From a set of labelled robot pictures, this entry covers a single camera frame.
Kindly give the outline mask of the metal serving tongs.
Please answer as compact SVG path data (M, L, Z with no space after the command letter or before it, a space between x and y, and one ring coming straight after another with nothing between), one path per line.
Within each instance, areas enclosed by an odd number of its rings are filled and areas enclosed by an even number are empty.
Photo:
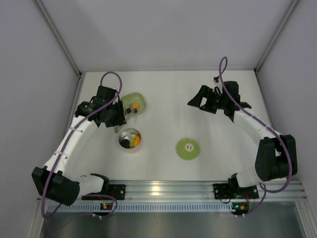
M116 120L117 125L114 126L114 133L119 133L119 131L123 128L123 126L126 125L127 122L138 113L138 110L134 108L130 108L131 113L127 113L126 111L127 109L128 108L123 109L124 116Z

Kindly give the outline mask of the orange food piece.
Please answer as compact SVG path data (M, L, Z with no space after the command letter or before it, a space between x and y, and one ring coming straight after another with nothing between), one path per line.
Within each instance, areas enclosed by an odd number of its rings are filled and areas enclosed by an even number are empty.
M132 108L138 109L138 108L139 108L139 104L138 104L138 103L133 103L133 104L132 104Z

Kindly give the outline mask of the black round food piece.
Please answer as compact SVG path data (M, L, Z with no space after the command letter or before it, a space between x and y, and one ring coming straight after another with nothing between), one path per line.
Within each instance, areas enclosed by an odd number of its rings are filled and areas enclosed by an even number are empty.
M129 148L130 147L130 141L128 139L123 139L121 141L121 146L124 148Z

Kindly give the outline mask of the green round lid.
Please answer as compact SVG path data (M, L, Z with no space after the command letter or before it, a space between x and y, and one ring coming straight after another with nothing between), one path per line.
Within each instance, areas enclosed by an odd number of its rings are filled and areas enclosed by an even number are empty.
M183 138L176 144L176 154L183 160L190 161L200 154L198 142L191 138Z

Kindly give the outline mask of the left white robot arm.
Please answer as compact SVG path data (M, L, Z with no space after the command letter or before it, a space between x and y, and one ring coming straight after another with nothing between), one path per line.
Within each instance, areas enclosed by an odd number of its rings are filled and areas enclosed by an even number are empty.
M96 96L78 105L72 124L58 149L43 167L32 171L39 195L70 206L79 197L107 194L109 179L99 174L75 178L72 170L92 134L103 123L106 127L126 123L123 103L116 101L117 91L99 86Z

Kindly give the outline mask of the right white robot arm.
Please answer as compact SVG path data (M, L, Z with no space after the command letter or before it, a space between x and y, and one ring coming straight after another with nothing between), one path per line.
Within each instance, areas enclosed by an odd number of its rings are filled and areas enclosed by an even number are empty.
M240 100L239 85L236 81L226 81L223 86L217 85L214 88L203 85L188 105L212 114L222 110L258 146L254 165L233 174L228 180L235 189L297 174L295 138L292 135L282 135L258 122L252 107Z

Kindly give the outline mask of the steel lunch box bowl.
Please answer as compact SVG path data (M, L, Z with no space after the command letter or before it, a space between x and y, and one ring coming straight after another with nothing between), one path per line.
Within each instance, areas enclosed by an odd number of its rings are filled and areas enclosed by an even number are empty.
M129 141L131 141L131 139L133 138L135 139L134 145L130 144L129 148L124 148L121 146L121 141L123 139L128 139ZM138 149L141 148L142 145L141 133L134 128L124 129L122 132L119 133L118 143L127 152L136 152Z

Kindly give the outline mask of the green food tray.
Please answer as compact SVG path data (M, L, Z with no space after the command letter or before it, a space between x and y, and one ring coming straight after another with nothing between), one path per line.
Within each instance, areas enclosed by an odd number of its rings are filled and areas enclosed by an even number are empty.
M137 114L142 113L146 108L146 101L145 101L143 95L138 93L138 92L127 94L127 95L123 96L121 98L121 100L122 100L124 109L132 108L133 103L138 103L139 108L137 109L138 110Z

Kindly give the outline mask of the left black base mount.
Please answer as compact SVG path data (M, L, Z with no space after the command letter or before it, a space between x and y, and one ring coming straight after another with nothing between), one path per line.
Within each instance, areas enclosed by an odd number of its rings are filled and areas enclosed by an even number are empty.
M108 184L102 188L100 192L90 193L82 196L82 200L106 200L106 197L112 197L116 200L124 200L126 185L124 184Z

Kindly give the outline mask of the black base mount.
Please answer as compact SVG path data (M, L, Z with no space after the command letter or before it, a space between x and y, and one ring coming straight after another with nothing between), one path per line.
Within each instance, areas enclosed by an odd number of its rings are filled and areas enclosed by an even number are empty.
M214 183L213 192L217 200L230 200L235 198L233 190L228 183Z
M100 192L90 193L82 196L82 200L106 200L106 197L112 197L116 200L124 200L126 185L124 184L108 184L102 188Z

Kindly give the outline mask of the aluminium mounting rail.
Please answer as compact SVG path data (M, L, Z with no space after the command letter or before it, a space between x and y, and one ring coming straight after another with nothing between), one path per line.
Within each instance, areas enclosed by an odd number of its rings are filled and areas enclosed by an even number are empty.
M125 201L217 201L214 197L213 184L225 181L133 181L113 180L110 184L126 185ZM233 190L235 196L230 201L259 201L265 196L267 201L297 201L307 195L299 181L291 181L279 193L265 192L260 186Z

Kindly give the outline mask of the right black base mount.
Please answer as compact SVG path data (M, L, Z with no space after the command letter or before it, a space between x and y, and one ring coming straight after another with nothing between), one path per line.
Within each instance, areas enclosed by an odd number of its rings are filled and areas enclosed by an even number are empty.
M230 200L235 198L233 190L228 183L214 183L213 192L217 200Z

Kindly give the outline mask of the left aluminium frame post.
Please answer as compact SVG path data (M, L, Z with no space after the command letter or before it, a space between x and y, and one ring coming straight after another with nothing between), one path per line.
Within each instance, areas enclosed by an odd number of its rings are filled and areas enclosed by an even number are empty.
M73 71L75 72L77 77L80 78L82 76L82 72L78 68L73 56L71 55L64 39L62 38L59 30L57 29L53 19L51 18L48 10L45 7L43 1L42 0L33 0L33 3L35 5L35 7L38 9L42 18L44 19L44 22L47 24L49 30L52 32L54 38L56 39L58 45L60 46L60 48L62 50L64 56L66 57L66 59L70 63Z

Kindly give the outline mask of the aluminium frame post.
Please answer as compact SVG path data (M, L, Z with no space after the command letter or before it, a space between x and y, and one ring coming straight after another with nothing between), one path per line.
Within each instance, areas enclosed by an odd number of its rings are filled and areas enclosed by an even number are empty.
M66 59L70 63L73 71L75 72L77 77L80 78L82 76L82 72L78 68L73 56L71 55L64 39L62 38L59 30L57 29L53 19L51 18L48 10L45 7L43 1L42 0L33 0L33 3L35 5L35 7L38 9L42 18L44 19L44 22L47 24L49 30L52 32L54 38L56 39L58 45L60 46L60 48L62 50L64 56L66 57Z
M254 68L254 73L257 76L261 68L263 67L264 63L266 62L267 58L269 57L271 51L273 50L274 46L276 45L277 41L279 40L280 36L282 35L283 31L285 30L288 22L290 21L291 17L295 13L296 9L298 8L301 0L292 0L288 5L285 12L282 14L282 18L279 21L276 29L274 30L273 35L271 36L267 46L264 49L256 67Z

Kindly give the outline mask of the right aluminium frame post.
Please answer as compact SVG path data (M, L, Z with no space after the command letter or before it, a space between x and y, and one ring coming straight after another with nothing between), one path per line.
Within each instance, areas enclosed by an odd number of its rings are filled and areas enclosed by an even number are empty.
M254 68L254 73L257 76L261 68L263 67L264 63L266 62L267 58L269 57L271 51L273 50L274 46L276 45L277 41L279 40L280 36L282 35L283 31L285 30L288 22L290 21L291 17L295 13L296 9L298 8L301 0L292 0L288 5L285 12L282 14L282 18L279 21L276 29L274 30L273 35L271 36L267 46L264 49L256 67Z

